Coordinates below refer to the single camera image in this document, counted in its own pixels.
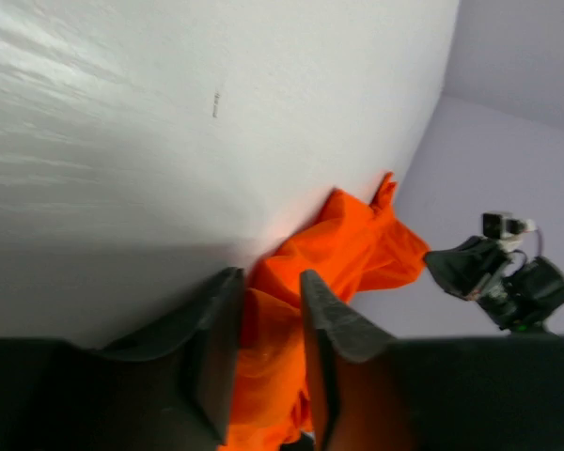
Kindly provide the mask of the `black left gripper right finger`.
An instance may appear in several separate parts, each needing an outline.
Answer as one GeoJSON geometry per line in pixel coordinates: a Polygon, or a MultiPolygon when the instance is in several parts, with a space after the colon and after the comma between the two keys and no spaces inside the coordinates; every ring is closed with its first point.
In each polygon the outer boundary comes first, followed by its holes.
{"type": "Polygon", "coordinates": [[[319,450],[564,450],[564,336],[398,339],[347,305],[312,330],[319,450]]]}

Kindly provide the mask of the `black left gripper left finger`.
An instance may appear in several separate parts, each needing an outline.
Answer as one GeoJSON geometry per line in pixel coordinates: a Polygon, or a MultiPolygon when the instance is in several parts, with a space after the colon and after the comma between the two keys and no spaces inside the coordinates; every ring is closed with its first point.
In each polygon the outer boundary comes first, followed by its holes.
{"type": "Polygon", "coordinates": [[[214,450],[227,440],[244,274],[102,349],[0,338],[0,450],[214,450]]]}

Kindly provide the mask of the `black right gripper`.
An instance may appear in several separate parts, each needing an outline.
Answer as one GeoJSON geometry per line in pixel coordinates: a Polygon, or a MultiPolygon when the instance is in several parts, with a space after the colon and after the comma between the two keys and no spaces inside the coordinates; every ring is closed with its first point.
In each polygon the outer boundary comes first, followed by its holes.
{"type": "Polygon", "coordinates": [[[503,250],[480,236],[429,251],[424,262],[439,288],[461,300],[478,301],[501,331],[548,332],[546,320],[564,304],[564,273],[546,257],[535,257],[485,293],[503,270],[503,250]]]}

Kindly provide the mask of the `orange t shirt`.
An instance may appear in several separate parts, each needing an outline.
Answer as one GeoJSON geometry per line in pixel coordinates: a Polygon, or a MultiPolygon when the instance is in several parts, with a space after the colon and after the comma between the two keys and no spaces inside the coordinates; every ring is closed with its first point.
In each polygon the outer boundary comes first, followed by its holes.
{"type": "Polygon", "coordinates": [[[403,288],[425,269],[428,245],[393,209],[397,183],[384,175],[365,202],[333,190],[315,221],[252,271],[225,450],[277,450],[312,432],[312,408],[334,397],[308,386],[312,330],[329,328],[326,308],[348,318],[359,292],[403,288]]]}

